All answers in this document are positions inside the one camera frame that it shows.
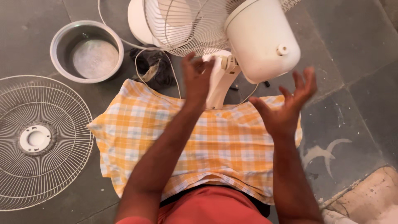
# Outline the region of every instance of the electric fan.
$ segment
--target electric fan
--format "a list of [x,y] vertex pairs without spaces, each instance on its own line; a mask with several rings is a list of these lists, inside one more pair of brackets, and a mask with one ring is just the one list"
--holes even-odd
[[82,98],[57,80],[0,79],[0,211],[42,203],[83,169],[94,137]]
[[[132,0],[139,12],[140,0]],[[289,72],[300,59],[300,48],[284,12],[299,0],[143,0],[147,29],[136,37],[177,56],[195,51],[218,56],[211,76],[207,108],[222,108],[228,88],[242,71],[252,84]]]

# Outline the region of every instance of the white power cord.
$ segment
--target white power cord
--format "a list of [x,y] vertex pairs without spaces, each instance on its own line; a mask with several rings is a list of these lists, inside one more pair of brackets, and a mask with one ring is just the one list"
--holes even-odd
[[[98,0],[98,13],[100,14],[99,17],[101,18],[102,23],[106,25],[104,19],[102,18],[102,14],[101,14],[101,0]],[[168,59],[169,62],[170,62],[170,66],[172,67],[173,75],[174,75],[174,78],[175,78],[176,83],[177,83],[178,95],[179,95],[179,98],[181,99],[181,92],[180,92],[180,90],[179,90],[179,84],[178,84],[178,80],[177,80],[177,77],[176,77],[176,73],[174,72],[174,68],[173,68],[173,65],[172,65],[172,61],[170,60],[169,56],[164,52],[163,49],[161,49],[161,48],[159,48],[159,47],[143,47],[143,46],[139,46],[139,45],[130,43],[130,42],[126,41],[126,40],[123,40],[121,37],[119,37],[119,38],[120,38],[120,40],[122,40],[125,44],[127,44],[127,45],[129,45],[129,46],[132,46],[132,47],[134,47],[134,48],[141,49],[141,51],[140,51],[140,52],[137,54],[137,56],[135,57],[135,61],[134,61],[135,70],[136,70],[137,75],[138,75],[138,77],[140,78],[140,80],[147,86],[147,88],[149,89],[149,91],[150,91],[153,95],[155,95],[155,96],[157,96],[157,97],[159,97],[159,98],[161,98],[161,99],[163,99],[163,100],[169,102],[170,104],[173,104],[172,102],[170,102],[170,101],[168,101],[167,99],[165,99],[165,98],[163,98],[163,97],[157,95],[154,91],[152,91],[152,89],[147,85],[147,83],[144,82],[144,80],[141,78],[140,73],[138,72],[138,68],[137,68],[137,58],[138,58],[138,56],[139,56],[143,51],[145,51],[145,50],[147,50],[147,51],[159,50],[159,51],[161,51],[163,54],[165,54],[165,55],[167,56],[167,59]],[[252,92],[248,97],[246,97],[246,99],[244,99],[244,100],[243,100],[242,102],[240,102],[239,104],[234,105],[233,107],[230,107],[230,108],[222,108],[222,109],[206,109],[206,110],[230,110],[230,109],[234,109],[235,107],[237,107],[237,106],[241,105],[242,103],[244,103],[249,97],[251,97],[251,96],[253,95],[253,93],[255,92],[255,90],[257,89],[257,87],[258,87],[258,84],[257,84],[256,87],[254,88],[253,92]]]

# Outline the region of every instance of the plaid towel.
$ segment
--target plaid towel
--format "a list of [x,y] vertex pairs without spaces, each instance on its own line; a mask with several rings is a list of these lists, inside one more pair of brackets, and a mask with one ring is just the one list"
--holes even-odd
[[[162,134],[184,100],[154,96],[147,87],[126,80],[107,110],[88,125],[101,152],[103,177],[121,196],[132,169]],[[271,108],[283,96],[262,97]],[[300,144],[300,121],[296,145]],[[273,203],[273,140],[251,103],[230,110],[205,111],[191,134],[162,200],[200,184],[229,185],[263,203]]]

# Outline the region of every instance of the metal pot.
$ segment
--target metal pot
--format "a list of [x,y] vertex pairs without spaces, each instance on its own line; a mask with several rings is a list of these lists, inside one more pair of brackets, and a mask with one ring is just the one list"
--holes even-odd
[[106,25],[90,20],[70,23],[54,36],[51,61],[64,77],[78,83],[99,83],[120,68],[124,48]]

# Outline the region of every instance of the fan guard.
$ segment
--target fan guard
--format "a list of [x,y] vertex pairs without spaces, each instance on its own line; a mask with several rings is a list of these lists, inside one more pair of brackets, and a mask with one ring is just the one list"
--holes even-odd
[[[144,0],[144,14],[161,48],[177,56],[196,56],[228,47],[224,22],[246,0]],[[279,0],[287,12],[300,0]]]
[[57,80],[0,79],[0,210],[37,205],[72,183],[91,153],[91,121],[83,99]]

